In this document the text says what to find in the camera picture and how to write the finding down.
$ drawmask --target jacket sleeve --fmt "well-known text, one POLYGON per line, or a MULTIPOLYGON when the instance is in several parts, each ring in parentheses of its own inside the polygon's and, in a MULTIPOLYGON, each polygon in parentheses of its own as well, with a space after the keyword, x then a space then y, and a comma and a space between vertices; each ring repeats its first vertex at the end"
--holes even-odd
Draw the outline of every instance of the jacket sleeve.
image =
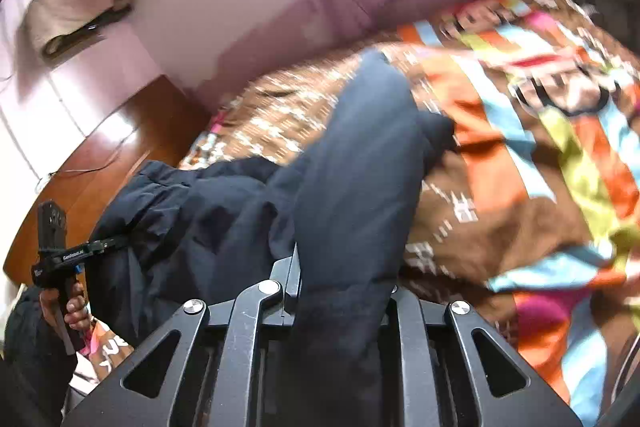
POLYGON ((60 425, 68 383, 78 359, 42 317, 40 288, 20 297, 6 324, 4 361, 16 386, 53 425, 60 425))

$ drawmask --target bedsheet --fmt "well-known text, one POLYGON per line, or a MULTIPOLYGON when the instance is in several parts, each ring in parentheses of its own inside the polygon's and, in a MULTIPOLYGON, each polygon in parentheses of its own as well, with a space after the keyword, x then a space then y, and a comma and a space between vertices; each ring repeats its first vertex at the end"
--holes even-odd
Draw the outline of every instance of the bedsheet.
POLYGON ((593 426, 637 364, 640 64, 571 1, 477 0, 267 74, 180 167, 290 162, 372 45, 460 145, 422 183, 402 282, 471 302, 593 426))

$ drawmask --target dark garment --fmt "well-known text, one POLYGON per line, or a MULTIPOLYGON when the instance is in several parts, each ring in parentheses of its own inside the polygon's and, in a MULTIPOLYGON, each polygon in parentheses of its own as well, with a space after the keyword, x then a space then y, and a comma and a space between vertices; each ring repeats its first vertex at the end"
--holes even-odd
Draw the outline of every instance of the dark garment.
POLYGON ((40 288, 25 290, 9 315, 0 361, 2 425, 60 425, 66 390, 78 359, 42 317, 40 288))
POLYGON ((376 427, 378 327, 425 166, 452 147, 452 133, 450 120, 418 113, 407 79, 367 52, 325 135, 292 165, 145 166, 93 234, 126 233, 130 245, 86 266, 92 311, 137 344, 186 300, 225 301, 267 279, 296 242, 302 290, 281 423, 376 427))

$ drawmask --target bed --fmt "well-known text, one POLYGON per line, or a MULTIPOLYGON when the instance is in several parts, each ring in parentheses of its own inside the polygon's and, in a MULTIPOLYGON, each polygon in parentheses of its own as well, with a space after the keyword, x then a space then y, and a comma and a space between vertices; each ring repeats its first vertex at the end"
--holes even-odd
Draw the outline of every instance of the bed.
POLYGON ((460 145, 422 182, 402 283, 467 299, 594 425, 638 350, 640 63, 570 0, 476 0, 266 74, 180 168, 289 163, 370 46, 460 145))

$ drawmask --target light blue stripe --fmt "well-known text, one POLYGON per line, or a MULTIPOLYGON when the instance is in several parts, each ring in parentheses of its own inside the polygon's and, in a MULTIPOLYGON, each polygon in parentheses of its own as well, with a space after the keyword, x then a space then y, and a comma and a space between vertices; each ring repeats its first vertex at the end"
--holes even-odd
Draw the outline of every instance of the light blue stripe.
POLYGON ((613 99, 598 113, 600 124, 607 135, 611 148, 620 160, 629 167, 636 185, 640 187, 640 138, 626 122, 625 115, 616 107, 613 99))
POLYGON ((529 6, 522 0, 517 0, 518 2, 514 5, 511 6, 511 1, 510 1, 510 10, 515 13, 518 17, 524 17, 525 15, 529 15, 531 13, 531 8, 529 8, 529 6))
POLYGON ((420 40, 428 45, 428 46, 441 46, 442 42, 436 35, 436 32, 433 30, 433 26, 431 26, 427 21, 419 21, 414 23, 415 29, 420 35, 420 40))
POLYGON ((504 136, 507 150, 515 163, 530 198, 549 198, 556 201, 551 188, 546 184, 538 168, 534 165, 531 153, 536 141, 531 131, 525 131, 520 118, 506 95, 498 91, 494 83, 484 74, 477 60, 453 57, 469 78, 480 95, 489 124, 504 136))
POLYGON ((611 260, 612 251, 573 247, 530 266, 509 270, 490 279, 486 286, 498 293, 507 290, 567 290, 584 288, 611 260))
POLYGON ((584 427, 593 427, 600 415, 607 372, 607 344, 591 315, 591 296, 571 314, 562 379, 569 389, 569 406, 584 427))
POLYGON ((545 41, 536 32, 525 30, 513 24, 503 24, 498 26, 496 31, 508 41, 519 45, 523 50, 528 51, 531 55, 551 54, 554 48, 545 41))

